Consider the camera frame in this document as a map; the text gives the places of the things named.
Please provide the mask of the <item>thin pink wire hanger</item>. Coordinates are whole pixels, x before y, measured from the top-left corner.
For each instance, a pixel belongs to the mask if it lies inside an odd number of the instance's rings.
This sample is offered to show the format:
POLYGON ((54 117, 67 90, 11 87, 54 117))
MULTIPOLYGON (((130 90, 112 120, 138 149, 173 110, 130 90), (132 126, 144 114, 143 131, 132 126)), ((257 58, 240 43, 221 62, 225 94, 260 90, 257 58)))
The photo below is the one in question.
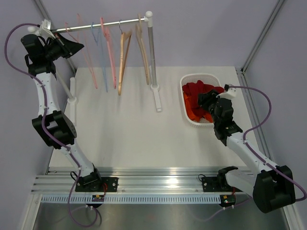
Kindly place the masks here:
POLYGON ((87 37, 86 37, 85 32, 83 32, 83 36, 82 37, 80 37, 80 32, 79 31, 76 32, 77 33, 76 36, 73 36, 72 33, 71 33, 72 30, 71 30, 71 27, 69 27, 69 24, 67 22, 65 22, 64 25, 65 25, 65 31, 68 33, 68 35, 75 42, 81 43, 81 41, 83 41, 84 48, 81 49, 81 52, 82 52, 84 60, 85 60, 85 62, 87 64, 88 70, 89 70, 89 72, 92 75, 92 80, 93 80, 94 87, 95 87, 95 89, 98 89, 96 75, 95 75, 95 72, 94 72, 93 63, 92 63, 92 59, 91 59, 91 53, 90 53, 90 51, 88 49, 87 37))

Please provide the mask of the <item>dark red t shirt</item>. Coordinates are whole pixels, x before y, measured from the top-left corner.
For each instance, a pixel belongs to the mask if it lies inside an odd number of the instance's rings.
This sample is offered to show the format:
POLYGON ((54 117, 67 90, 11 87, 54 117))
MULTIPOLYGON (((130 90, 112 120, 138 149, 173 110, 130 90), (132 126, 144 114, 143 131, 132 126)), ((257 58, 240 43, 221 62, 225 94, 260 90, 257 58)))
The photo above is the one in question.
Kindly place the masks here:
POLYGON ((207 94, 212 90, 216 91, 217 94, 224 92, 223 87, 205 84, 201 80, 196 83, 189 82, 182 86, 185 109, 190 120, 200 122, 204 118, 209 123, 213 122, 210 113, 199 105, 199 96, 201 96, 201 102, 204 99, 203 94, 207 94))

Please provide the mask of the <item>orange t shirt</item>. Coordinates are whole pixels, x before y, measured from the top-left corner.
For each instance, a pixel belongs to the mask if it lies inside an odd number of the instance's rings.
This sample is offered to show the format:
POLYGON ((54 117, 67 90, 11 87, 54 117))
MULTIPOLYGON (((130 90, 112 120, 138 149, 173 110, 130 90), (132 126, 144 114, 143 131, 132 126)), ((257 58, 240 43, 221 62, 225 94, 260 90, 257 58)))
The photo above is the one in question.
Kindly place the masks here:
POLYGON ((211 115, 206 112, 206 111, 203 111, 203 112, 200 112, 198 115, 197 115, 197 112, 194 112, 191 108, 191 104, 190 104, 190 100, 191 100, 191 96, 190 95, 187 95, 185 92, 183 93, 184 95, 184 103, 185 103, 185 109, 186 109, 186 112, 187 112, 187 115, 188 115, 188 118, 194 122, 200 122, 201 120, 205 119, 206 121, 208 121, 209 123, 212 123, 213 120, 212 120, 212 117, 211 115))

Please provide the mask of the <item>light blue wire hanger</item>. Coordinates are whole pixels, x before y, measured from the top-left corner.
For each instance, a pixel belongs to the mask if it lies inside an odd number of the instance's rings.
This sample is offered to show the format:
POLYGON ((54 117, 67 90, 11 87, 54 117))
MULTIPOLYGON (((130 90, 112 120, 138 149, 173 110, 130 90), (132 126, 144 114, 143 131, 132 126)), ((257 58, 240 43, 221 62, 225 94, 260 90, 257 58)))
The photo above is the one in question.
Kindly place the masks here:
POLYGON ((100 67, 102 70, 102 75, 104 79, 104 86, 105 91, 108 92, 108 84, 107 84, 107 75, 106 75, 106 67, 105 67, 105 58, 104 58, 104 51, 103 51, 103 43, 102 43, 102 32, 100 29, 97 29, 97 31, 94 29, 94 23, 91 24, 91 33, 94 38, 94 41, 96 43, 96 46, 98 47, 98 54, 99 54, 99 62, 100 67))

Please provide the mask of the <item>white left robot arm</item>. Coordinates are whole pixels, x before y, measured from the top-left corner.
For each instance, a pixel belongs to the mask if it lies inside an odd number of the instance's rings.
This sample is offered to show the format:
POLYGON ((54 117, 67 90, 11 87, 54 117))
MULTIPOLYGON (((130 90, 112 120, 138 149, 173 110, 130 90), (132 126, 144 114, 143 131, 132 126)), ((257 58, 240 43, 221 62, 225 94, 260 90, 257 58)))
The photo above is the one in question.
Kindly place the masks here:
POLYGON ((27 51, 25 56, 28 72, 37 88, 39 110, 32 125, 49 146, 59 150, 76 170, 77 192, 106 191, 107 185, 98 169, 87 159, 76 142, 77 132, 73 122, 61 111, 56 93, 56 67, 58 58, 70 58, 84 45, 56 34, 44 39, 35 34, 21 38, 27 51))

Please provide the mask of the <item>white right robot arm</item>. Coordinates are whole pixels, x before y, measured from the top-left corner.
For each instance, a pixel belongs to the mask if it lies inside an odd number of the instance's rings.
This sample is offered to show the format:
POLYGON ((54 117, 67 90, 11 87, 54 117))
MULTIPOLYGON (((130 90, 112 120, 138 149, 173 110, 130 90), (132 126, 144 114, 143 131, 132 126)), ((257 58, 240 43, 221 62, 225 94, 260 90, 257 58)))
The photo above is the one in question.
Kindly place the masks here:
POLYGON ((263 213, 295 203, 292 171, 287 166, 278 166, 252 147, 246 134, 233 120, 231 99, 229 92, 211 90, 198 95, 198 105, 211 115, 217 139, 232 150, 253 174, 247 175, 236 166, 229 166, 220 169, 212 179, 203 177, 202 184, 224 191, 238 189, 252 197, 263 213))

